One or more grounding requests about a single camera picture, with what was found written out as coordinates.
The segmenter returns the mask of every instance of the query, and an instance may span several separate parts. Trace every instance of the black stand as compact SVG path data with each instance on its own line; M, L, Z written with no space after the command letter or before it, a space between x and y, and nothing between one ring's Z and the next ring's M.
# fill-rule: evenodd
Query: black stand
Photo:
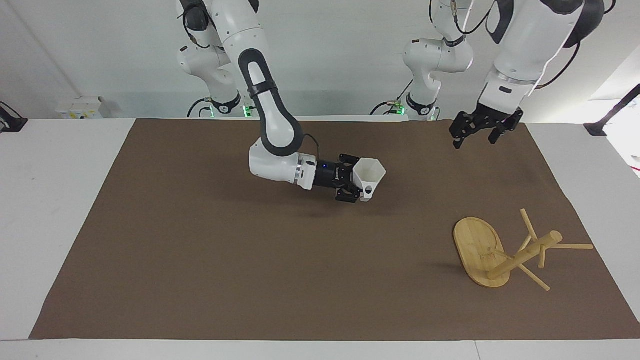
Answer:
M616 116L622 109L626 108L636 97L640 95L640 84L638 84L618 105L616 105L602 120L590 124L584 124L584 128L589 131L591 136L607 136L604 132L604 126Z
M11 116L2 106L0 106L0 119L6 124L6 126L0 127L0 133L18 133L27 121L29 121L25 118L15 118Z

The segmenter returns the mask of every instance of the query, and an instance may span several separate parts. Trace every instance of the brown surface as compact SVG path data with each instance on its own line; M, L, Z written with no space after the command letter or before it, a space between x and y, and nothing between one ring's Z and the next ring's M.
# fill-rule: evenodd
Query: brown surface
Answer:
M590 240L524 126L460 151L448 126L304 123L324 159L388 170L352 205L253 177L256 122L136 121L31 338L640 338L597 251L550 252L549 293L522 272L493 290L469 279L452 238L465 217L511 254L521 208L541 234Z

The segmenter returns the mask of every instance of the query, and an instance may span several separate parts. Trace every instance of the wooden dowel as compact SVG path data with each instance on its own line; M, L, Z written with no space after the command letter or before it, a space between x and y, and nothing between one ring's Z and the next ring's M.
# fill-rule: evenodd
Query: wooden dowel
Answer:
M538 268L544 269L546 262L547 262L547 247L542 245L540 246L540 262L538 263Z
M551 233L548 233L547 235L542 237L539 243L530 244L523 251L518 252L518 254L516 254L513 259L509 259L496 266L493 270L490 270L487 274L487 277L491 280L494 280L500 275L517 268L518 265L522 265L538 256L540 254L541 245L544 245L547 248L551 248L560 241L562 241L562 235L557 231L552 231Z
M529 220L529 216L527 215L527 210L520 209L520 214L522 215L522 220L527 225L527 230L529 230L529 235L533 238L533 241L538 241L538 235L536 235L536 231L533 229L533 225L531 225L531 220Z
M527 236L527 238L524 240L524 242L522 243L522 246L520 247L520 249L518 251L523 251L524 249L526 249L527 246L529 246L529 243L531 242L531 239L533 239L531 237L531 235Z
M527 269L526 267L524 267L524 265L518 265L518 268L520 268L522 271L524 271L525 274L527 274L531 280L535 281L536 284L540 285L541 288L543 288L545 291L550 291L551 288L549 287L549 285L545 284L544 281L540 280L539 277L537 277L534 273L532 273L529 269Z
M557 244L557 245L554 245L551 249L593 250L593 245Z

